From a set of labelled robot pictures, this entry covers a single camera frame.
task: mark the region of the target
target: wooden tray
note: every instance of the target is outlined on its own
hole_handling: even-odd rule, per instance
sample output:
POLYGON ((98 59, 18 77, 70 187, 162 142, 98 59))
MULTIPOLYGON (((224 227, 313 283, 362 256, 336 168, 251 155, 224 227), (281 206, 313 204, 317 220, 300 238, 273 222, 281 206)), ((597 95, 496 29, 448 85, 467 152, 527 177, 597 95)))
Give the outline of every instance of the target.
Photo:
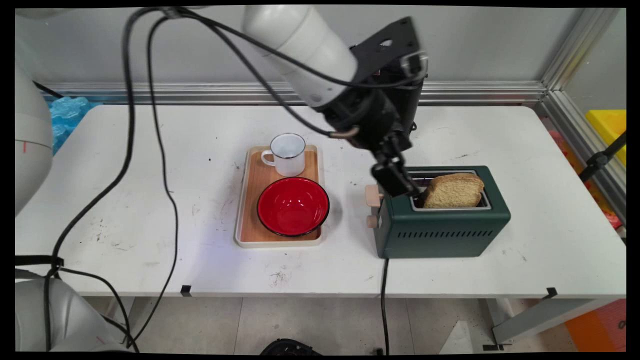
MULTIPOLYGON (((262 162, 260 154, 268 146, 255 146, 246 154, 243 187, 236 222, 236 242, 242 247, 286 247, 317 245, 322 240, 322 227, 314 232, 291 238, 267 230, 258 218, 257 204, 262 191, 276 180, 284 178, 275 167, 262 162)), ((298 175, 324 186, 322 157, 315 145, 305 147, 305 169, 298 175)))

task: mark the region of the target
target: green toaster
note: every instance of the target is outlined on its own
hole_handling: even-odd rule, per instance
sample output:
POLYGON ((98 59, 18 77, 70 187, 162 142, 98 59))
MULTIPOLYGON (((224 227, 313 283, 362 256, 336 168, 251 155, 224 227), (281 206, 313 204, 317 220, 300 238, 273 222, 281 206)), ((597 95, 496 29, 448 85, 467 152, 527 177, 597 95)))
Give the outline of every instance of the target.
POLYGON ((372 206, 367 224, 373 228, 378 256, 383 259, 479 256, 511 218, 486 166, 406 169, 421 191, 437 176, 473 173, 484 183, 482 198, 474 208, 423 209, 421 197, 391 198, 381 187, 373 185, 373 189, 367 189, 367 203, 372 206), (373 197, 378 197, 374 204, 371 191, 375 192, 373 197))

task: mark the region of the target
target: bowl rim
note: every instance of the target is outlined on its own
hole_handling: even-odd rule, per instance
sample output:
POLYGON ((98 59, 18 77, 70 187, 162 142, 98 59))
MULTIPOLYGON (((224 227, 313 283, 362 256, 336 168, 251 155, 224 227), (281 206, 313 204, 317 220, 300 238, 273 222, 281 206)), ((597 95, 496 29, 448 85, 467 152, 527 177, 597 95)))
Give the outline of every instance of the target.
POLYGON ((262 224, 262 226, 264 226, 267 230, 271 231, 272 233, 276 234, 276 235, 280 235, 280 236, 285 236, 287 238, 297 238, 299 236, 304 236, 310 233, 313 233, 318 227, 322 226, 322 224, 324 223, 324 221, 326 220, 326 218, 329 216, 329 210, 331 209, 331 201, 329 200, 329 194, 327 194, 326 190, 322 187, 322 185, 318 184, 317 181, 313 181, 311 179, 307 179, 306 177, 301 177, 301 176, 291 176, 291 177, 284 177, 282 179, 278 179, 274 182, 272 182, 271 184, 267 185, 267 187, 264 188, 264 190, 260 193, 260 196, 258 197, 258 201, 255 204, 255 212, 258 214, 258 220, 260 220, 260 223, 262 224), (318 223, 316 226, 314 226, 313 229, 305 232, 305 233, 301 233, 301 234, 294 234, 294 235, 287 235, 287 234, 281 234, 271 228, 269 228, 264 221, 262 221, 262 218, 260 217, 260 211, 258 210, 259 206, 260 206, 260 199, 262 198, 262 195, 264 195, 264 192, 270 188, 272 185, 274 185, 275 183, 279 183, 280 181, 283 180, 287 180, 287 179, 304 179, 304 180, 309 180, 312 183, 315 183, 316 185, 318 185, 318 187, 320 189, 322 189, 322 191, 324 192, 324 196, 326 197, 326 213, 324 214, 324 218, 320 221, 320 223, 318 223))

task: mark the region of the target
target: white table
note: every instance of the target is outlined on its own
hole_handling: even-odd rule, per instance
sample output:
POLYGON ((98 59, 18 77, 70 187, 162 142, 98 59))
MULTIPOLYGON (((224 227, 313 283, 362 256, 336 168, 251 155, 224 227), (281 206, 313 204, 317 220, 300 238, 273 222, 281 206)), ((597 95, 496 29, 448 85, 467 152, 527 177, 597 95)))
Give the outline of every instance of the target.
MULTIPOLYGON (((310 108, 296 110, 328 128, 310 108)), ((173 210, 150 106, 136 113, 129 172, 76 225, 60 255, 67 267, 105 277, 123 296, 154 296, 173 258, 173 210)), ((368 152, 323 138, 276 106, 160 106, 159 118, 180 220, 179 260, 165 295, 179 296, 183 285, 193 296, 379 295, 383 260, 365 224, 364 186, 375 183, 368 152), (323 152, 332 204, 325 240, 316 247, 243 249, 233 235, 246 150, 286 131, 323 152)), ((580 299, 563 307, 565 317, 626 297, 626 247, 531 109, 420 107, 415 122, 407 164, 487 165, 511 221, 477 258, 392 259, 388 296, 542 298, 555 288, 554 301, 539 310, 557 313, 559 299, 580 299)), ((126 106, 99 106, 85 116, 15 219, 16 254, 51 252, 68 221, 120 170, 126 129, 126 106)), ((42 274, 44 267, 31 269, 42 274)), ((110 295, 93 279, 64 278, 82 295, 110 295)), ((500 326, 530 330, 537 321, 519 316, 500 326)))

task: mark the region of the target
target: bread slice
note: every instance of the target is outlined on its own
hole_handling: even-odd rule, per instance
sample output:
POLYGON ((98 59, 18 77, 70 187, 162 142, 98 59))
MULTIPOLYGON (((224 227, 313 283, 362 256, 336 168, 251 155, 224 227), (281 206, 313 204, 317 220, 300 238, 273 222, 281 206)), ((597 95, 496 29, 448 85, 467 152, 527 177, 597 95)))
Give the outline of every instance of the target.
POLYGON ((438 176, 427 187, 425 208, 474 208, 482 198, 484 183, 477 175, 459 172, 438 176))

